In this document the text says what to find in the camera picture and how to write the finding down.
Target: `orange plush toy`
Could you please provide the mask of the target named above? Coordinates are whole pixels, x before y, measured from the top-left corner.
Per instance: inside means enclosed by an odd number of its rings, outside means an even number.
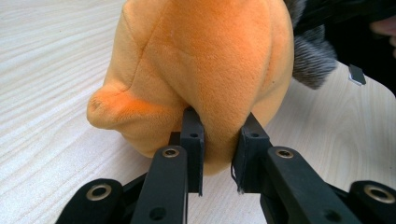
[[[213,175],[230,165],[250,112],[262,126],[274,116],[293,59],[282,0],[130,0],[88,120],[152,157],[192,106],[205,128],[204,173]]]

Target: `table surface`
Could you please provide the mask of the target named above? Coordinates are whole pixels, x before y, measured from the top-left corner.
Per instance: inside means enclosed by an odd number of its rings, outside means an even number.
[[[150,159],[114,131],[93,128],[86,104],[111,56],[123,1],[0,2],[0,222],[54,223],[85,183],[126,184]],[[384,86],[358,86],[339,64],[312,91],[295,81],[265,127],[298,150],[328,183],[396,189],[396,102]],[[189,223],[265,223],[259,195],[238,195],[230,171],[191,194]]]

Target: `metal bolt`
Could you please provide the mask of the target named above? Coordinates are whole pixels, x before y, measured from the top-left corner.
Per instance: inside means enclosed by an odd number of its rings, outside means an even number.
[[[90,201],[100,201],[111,193],[111,186],[108,184],[94,185],[88,190],[87,198]]]
[[[364,192],[381,203],[395,203],[395,197],[385,189],[374,185],[364,186]]]
[[[168,148],[163,151],[163,156],[166,158],[174,158],[178,155],[178,150],[174,148]]]
[[[277,149],[276,150],[276,155],[278,157],[281,157],[281,158],[284,158],[284,159],[291,159],[294,156],[291,151],[288,151],[286,149]]]

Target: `gray fur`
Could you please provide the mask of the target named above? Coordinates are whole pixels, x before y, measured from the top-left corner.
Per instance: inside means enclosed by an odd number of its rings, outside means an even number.
[[[293,28],[303,15],[306,0],[285,0]],[[317,90],[336,67],[336,54],[324,38],[321,25],[294,37],[292,76],[305,86]]]

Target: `white wood grain surface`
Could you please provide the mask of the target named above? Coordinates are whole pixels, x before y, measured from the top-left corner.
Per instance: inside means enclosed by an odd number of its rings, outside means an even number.
[[[0,2],[0,223],[54,223],[96,178],[126,184],[149,168],[85,109],[102,85],[123,1]],[[359,87],[339,64],[318,91],[293,81],[265,127],[325,181],[348,190],[370,179],[396,189],[396,102],[381,84]],[[238,195],[227,170],[190,195],[189,223],[265,223],[259,195]]]

